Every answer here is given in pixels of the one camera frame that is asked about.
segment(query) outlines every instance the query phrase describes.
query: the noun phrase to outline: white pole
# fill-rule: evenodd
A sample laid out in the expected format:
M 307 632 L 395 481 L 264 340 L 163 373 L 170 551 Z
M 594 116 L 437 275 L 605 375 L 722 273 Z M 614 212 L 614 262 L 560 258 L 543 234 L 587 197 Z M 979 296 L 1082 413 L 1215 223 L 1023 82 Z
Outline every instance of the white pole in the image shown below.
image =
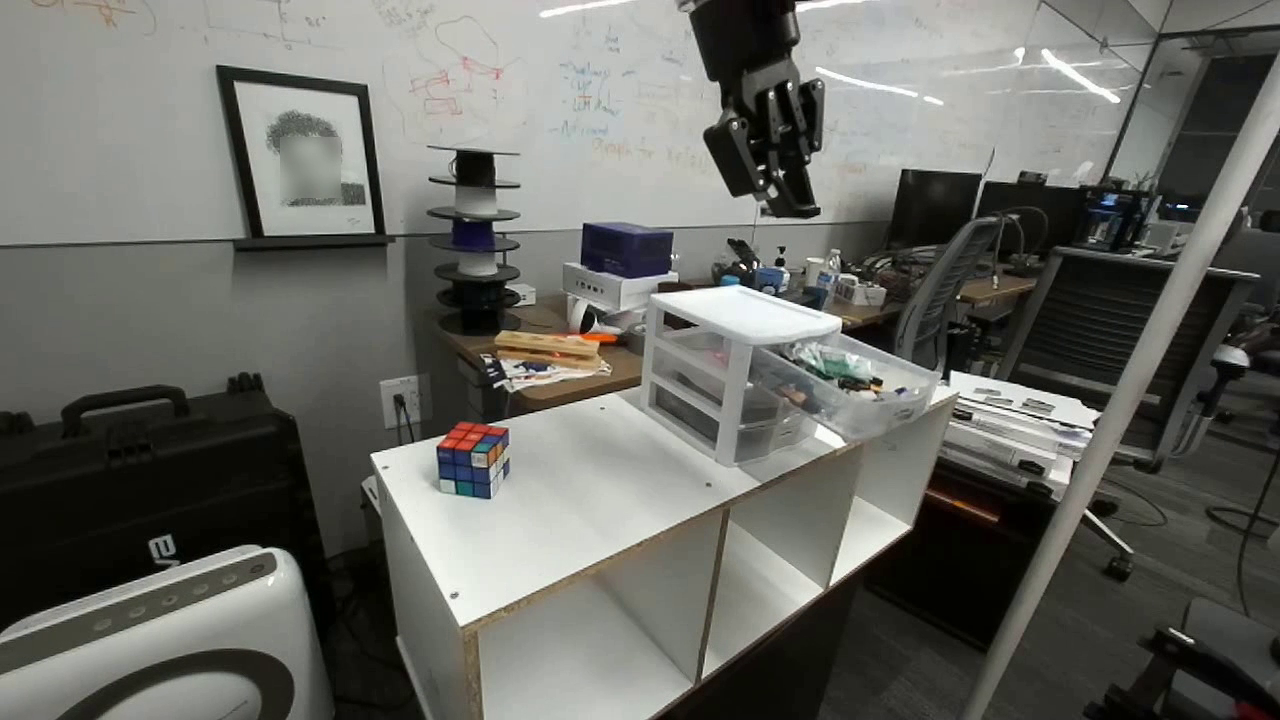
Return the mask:
M 1224 244 L 1232 219 L 1235 219 L 1235 209 L 1244 205 L 1251 180 L 1255 180 L 1255 167 L 1269 159 L 1273 154 L 1273 142 L 1280 134 L 1280 59 L 1273 63 L 1265 89 L 1255 94 L 1249 116 L 1244 116 L 1244 130 L 1232 143 L 1232 156 L 1224 165 L 1224 172 L 1215 175 L 1208 201 L 1203 201 L 1203 212 L 1188 238 L 1188 247 L 1179 254 L 1179 262 L 1173 263 L 1173 275 L 1153 310 L 1153 321 L 1143 328 L 1143 337 L 1137 340 L 1119 382 L 1117 382 L 1117 392 L 1098 417 L 1098 428 L 1040 542 L 1040 551 L 1031 558 L 1029 564 L 1029 577 L 1023 585 L 1017 588 L 1012 597 L 1012 610 L 991 639 L 991 652 L 987 652 L 987 665 L 979 674 L 979 686 L 976 693 L 967 698 L 967 708 L 962 708 L 962 720 L 983 720 L 987 708 L 991 708 L 991 698 L 1009 674 L 1009 661 L 1012 652 L 1021 648 L 1040 602 L 1044 602 L 1044 588 L 1057 572 L 1057 564 L 1062 561 L 1075 530 L 1078 530 L 1078 515 L 1102 477 L 1102 470 L 1112 464 L 1117 448 L 1119 448 L 1119 437 L 1137 413 L 1137 405 L 1143 401 L 1163 351 L 1166 351 L 1166 340 L 1173 331 L 1179 328 L 1179 321 L 1188 316 L 1188 304 L 1197 301 L 1197 290 L 1215 258 L 1215 247 Z

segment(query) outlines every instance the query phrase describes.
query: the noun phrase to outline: picture frame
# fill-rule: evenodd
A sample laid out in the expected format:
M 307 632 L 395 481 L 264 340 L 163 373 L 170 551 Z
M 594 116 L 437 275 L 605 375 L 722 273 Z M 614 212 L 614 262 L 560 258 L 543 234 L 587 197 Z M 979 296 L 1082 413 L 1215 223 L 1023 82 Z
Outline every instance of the picture frame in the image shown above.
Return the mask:
M 383 244 L 368 89 L 214 63 L 249 244 Z

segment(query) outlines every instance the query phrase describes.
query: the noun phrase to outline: computer monitor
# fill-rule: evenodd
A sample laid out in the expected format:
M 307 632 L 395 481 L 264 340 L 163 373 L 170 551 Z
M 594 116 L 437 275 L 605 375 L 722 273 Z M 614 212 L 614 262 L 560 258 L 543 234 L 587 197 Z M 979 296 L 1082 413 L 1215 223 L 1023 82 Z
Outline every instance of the computer monitor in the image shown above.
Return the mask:
M 967 219 L 979 172 L 904 167 L 895 175 L 895 205 L 889 244 L 948 244 Z
M 1012 254 L 1046 258 L 1057 244 L 1082 244 L 1087 197 L 1078 187 L 983 185 L 976 218 L 1017 212 L 1021 234 L 1005 238 L 1000 262 Z

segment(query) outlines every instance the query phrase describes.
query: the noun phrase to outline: wall outlet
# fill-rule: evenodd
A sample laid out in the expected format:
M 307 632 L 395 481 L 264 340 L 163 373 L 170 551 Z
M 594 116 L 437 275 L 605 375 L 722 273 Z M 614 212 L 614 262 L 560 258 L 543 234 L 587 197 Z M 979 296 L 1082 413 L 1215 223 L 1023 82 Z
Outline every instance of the wall outlet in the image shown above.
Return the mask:
M 379 382 L 383 428 L 421 424 L 423 420 L 423 389 L 421 375 L 387 375 Z

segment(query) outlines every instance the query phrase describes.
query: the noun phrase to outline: blue and red box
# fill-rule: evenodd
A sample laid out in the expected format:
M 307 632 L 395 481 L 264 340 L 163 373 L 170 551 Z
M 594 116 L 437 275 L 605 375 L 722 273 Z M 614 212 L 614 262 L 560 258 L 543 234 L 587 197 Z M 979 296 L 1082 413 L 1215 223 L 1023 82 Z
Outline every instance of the blue and red box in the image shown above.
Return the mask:
M 450 424 L 437 446 L 437 487 L 493 502 L 511 481 L 511 437 L 494 424 Z
M 583 223 L 578 263 L 611 275 L 667 275 L 672 240 L 672 229 Z

